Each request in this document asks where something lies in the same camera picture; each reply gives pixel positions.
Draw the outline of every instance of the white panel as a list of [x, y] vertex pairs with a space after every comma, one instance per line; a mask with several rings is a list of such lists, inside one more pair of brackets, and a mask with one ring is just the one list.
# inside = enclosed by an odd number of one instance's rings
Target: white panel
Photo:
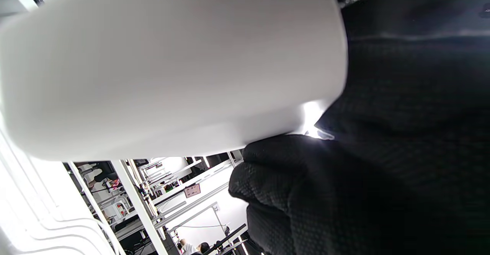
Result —
[[236, 150], [346, 78], [336, 0], [56, 0], [0, 38], [9, 133], [43, 159]]
[[0, 204], [0, 228], [11, 253], [114, 254], [63, 164], [26, 156], [3, 126]]

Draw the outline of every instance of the textured black glove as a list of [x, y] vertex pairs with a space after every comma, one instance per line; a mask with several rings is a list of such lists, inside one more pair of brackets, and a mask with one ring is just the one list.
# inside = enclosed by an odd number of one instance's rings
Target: textured black glove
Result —
[[252, 240], [273, 255], [488, 254], [481, 5], [363, 0], [344, 9], [348, 80], [317, 123], [336, 139], [252, 143], [231, 176], [231, 195], [250, 204]]

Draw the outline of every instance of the white wall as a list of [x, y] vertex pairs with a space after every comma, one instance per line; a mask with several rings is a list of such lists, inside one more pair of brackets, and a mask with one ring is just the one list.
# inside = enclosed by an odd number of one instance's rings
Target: white wall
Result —
[[[184, 200], [187, 201], [187, 205], [188, 205], [191, 202], [195, 201], [196, 199], [201, 198], [206, 193], [213, 191], [214, 189], [216, 189], [216, 187], [219, 187], [220, 185], [223, 185], [225, 182], [229, 181], [231, 171], [233, 171], [233, 168], [228, 168], [226, 170], [217, 173], [213, 177], [205, 180], [203, 183], [201, 183], [201, 194], [199, 195], [196, 195], [189, 199], [185, 199], [184, 195], [178, 196], [177, 198], [170, 201], [167, 206], [165, 206], [164, 211]], [[166, 227], [168, 229], [171, 229], [172, 227], [178, 225], [180, 222], [185, 221], [187, 218], [191, 217], [192, 215], [198, 213], [199, 211], [203, 210], [207, 206], [211, 205], [215, 201], [217, 201], [220, 208], [220, 210], [217, 212], [219, 220], [222, 222], [222, 224], [229, 223], [228, 227], [230, 227], [230, 231], [233, 231], [236, 228], [243, 225], [244, 223], [247, 223], [247, 214], [245, 211], [247, 208], [247, 203], [245, 203], [241, 199], [235, 199], [231, 197], [228, 194], [228, 188], [226, 188], [220, 191], [215, 196], [208, 199], [207, 201], [205, 201], [204, 203], [200, 204], [196, 208], [186, 212], [185, 214], [179, 216], [177, 219], [169, 222], [166, 225]], [[186, 222], [186, 224], [184, 225], [201, 227], [201, 226], [217, 226], [219, 225], [219, 223], [216, 216], [213, 213], [213, 210], [208, 209], [198, 217], [190, 220], [189, 222]], [[220, 227], [209, 227], [209, 228], [179, 227], [177, 229], [177, 232], [179, 234], [180, 239], [186, 239], [195, 247], [197, 247], [202, 242], [207, 242], [208, 244], [213, 245], [214, 243], [216, 243], [216, 241], [221, 240], [225, 236]]]

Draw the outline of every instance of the white pole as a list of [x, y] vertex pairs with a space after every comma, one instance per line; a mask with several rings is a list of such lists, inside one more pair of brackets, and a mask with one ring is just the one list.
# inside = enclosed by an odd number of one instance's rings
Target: white pole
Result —
[[150, 240], [152, 241], [152, 244], [154, 245], [158, 255], [168, 255], [167, 250], [165, 249], [165, 246], [160, 239], [160, 236], [156, 232], [152, 219], [148, 216], [145, 205], [141, 201], [140, 193], [138, 193], [136, 189], [134, 189], [133, 182], [131, 181], [131, 178], [126, 171], [126, 168], [123, 165], [126, 164], [126, 162], [124, 162], [123, 160], [112, 160], [111, 162], [112, 167], [114, 168], [114, 170], [116, 170], [119, 180], [121, 181], [124, 190], [126, 190], [126, 194], [131, 199], [134, 209], [138, 213], [141, 223], [145, 227], [147, 234], [150, 237]]

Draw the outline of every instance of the cable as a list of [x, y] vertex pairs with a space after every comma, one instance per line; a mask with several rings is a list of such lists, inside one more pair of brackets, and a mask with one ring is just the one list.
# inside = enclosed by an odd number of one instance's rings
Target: cable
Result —
[[217, 226], [176, 226], [174, 228], [177, 228], [177, 227], [188, 227], [188, 228], [210, 228], [210, 227], [221, 227], [221, 225], [217, 225]]

